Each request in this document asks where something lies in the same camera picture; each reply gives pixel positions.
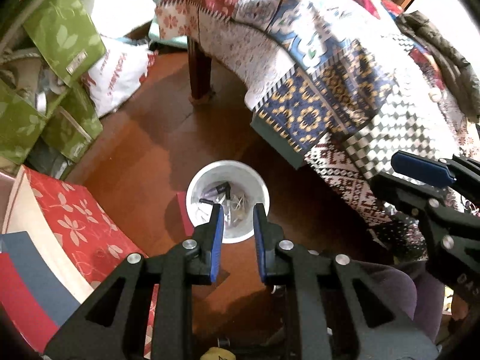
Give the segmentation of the person's right hand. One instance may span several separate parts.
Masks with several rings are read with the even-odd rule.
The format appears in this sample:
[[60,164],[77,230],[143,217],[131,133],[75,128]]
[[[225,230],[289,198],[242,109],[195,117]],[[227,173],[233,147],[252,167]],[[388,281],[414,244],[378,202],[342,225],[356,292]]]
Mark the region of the person's right hand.
[[457,293],[453,294],[451,301],[451,317],[455,321],[464,320],[470,311],[470,307]]

